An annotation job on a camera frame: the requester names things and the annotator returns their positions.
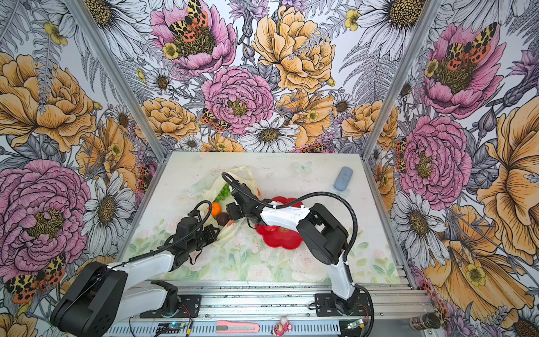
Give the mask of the dark purple fake plum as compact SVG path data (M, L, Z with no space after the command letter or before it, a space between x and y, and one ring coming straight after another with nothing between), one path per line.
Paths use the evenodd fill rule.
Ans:
M219 213L215 217L215 219L216 219L218 225L223 226L223 227L225 227L230 222L230 216L225 212Z

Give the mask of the orange fake tangerine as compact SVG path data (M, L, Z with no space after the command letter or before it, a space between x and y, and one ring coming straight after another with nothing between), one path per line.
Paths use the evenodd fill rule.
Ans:
M211 215L216 218L222 213L222 207L218 202L213 202L211 205Z

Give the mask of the yellowish plastic bag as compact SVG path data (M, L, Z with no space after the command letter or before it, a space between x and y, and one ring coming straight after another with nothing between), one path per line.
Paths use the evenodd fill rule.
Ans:
M251 192L259 197L260 193L258 192L258 183L256 182L251 170L248 167L237 167L232 168L228 173L239 183L246 184ZM214 202L214 199L217 197L220 190L225 184L225 180L222 178L220 172L213 172L201 181L202 193L199 197L199 200L209 200ZM220 202L222 211L226 212L227 204L234 202L233 196L230 195L225 201ZM219 227L220 232L218 234L217 240L214 242L214 245L222 247L228 242L231 242L234 237L239 233L239 231L247 224L247 219L243 218L241 220L230 220L230 222L225 226L219 226L216 219L213 216L210 216L210 219L206 221L204 226L213 225L214 227Z

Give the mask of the red flower-shaped plate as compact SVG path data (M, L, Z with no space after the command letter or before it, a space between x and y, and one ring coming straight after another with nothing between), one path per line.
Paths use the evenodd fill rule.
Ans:
M297 232L284 227L257 225L255 231L262 236L265 245L271 248L293 251L303 243Z

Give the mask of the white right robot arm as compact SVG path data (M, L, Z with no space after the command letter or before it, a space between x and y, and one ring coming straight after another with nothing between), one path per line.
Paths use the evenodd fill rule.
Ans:
M232 180L228 184L234 198L234 202L227 205L230 218L245 218L261 228L282 228L298 233L314 258L328 268L334 300L332 307L341 315L352 314L360 289L354 283L348 265L348 254L358 231L357 217L350 204L330 192L312 192L287 204L278 204L269 199L258 199L244 183ZM343 203L352 217L351 240L345 227L324 205L296 206L312 197L330 197Z

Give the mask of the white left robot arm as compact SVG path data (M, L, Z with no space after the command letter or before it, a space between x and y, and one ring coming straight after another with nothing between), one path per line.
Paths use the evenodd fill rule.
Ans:
M186 263L191 253L213 244L219 228L182 218L174 235L154 251L116 264L86 265L53 310L50 322L74 336L104 336L119 321L148 311L174 315L176 286L153 280Z

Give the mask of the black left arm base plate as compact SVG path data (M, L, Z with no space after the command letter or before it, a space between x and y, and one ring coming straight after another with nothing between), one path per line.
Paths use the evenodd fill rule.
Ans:
M167 296L164 304L156 310L140 313L141 319L157 318L197 318L201 308L201 295L175 295Z

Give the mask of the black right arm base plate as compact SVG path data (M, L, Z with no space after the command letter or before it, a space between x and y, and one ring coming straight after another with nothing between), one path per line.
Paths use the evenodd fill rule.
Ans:
M317 317L373 316L372 302L364 292L354 292L350 299L341 299L334 293L316 293L312 308Z

